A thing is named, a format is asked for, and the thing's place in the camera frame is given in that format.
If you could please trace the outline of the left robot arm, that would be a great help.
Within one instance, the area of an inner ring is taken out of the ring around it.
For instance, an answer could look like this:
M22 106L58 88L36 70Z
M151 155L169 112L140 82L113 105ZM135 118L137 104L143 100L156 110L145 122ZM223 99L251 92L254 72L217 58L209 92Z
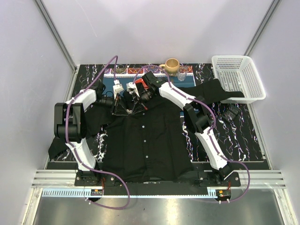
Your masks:
M80 90L75 97L54 106L54 135L63 140L72 151L76 162L76 186L96 186L105 184L105 176L99 172L97 160L92 155L87 144L87 123L85 112L94 103L106 106L114 113L120 103L120 92L124 89L116 80L113 85L113 96L102 95L105 86L89 86Z

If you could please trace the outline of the black button shirt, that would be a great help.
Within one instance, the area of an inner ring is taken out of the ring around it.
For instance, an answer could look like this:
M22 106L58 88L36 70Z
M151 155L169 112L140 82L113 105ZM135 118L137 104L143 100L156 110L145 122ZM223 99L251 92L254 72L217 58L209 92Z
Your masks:
M218 79L190 88L179 88L210 104L228 98L241 98L240 91L225 91ZM127 109L133 108L133 95L121 95ZM99 172L125 182L145 182L151 177L174 181L193 169L182 135L180 113L183 111L168 99L155 96L144 103L147 111L128 116L112 115L98 103L85 112L87 144L97 160ZM49 148L50 159L70 150L63 140L54 137Z

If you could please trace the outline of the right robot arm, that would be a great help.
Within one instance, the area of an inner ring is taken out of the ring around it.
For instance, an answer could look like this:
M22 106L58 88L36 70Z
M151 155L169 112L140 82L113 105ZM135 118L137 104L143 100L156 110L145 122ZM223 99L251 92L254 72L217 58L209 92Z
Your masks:
M203 98L185 93L169 81L154 76L152 72L142 76L142 85L145 89L143 93L139 93L135 82L127 84L127 91L142 104L159 95L177 105L183 111L188 130L195 134L209 158L214 183L219 186L225 185L233 169L215 138L214 113L203 102Z

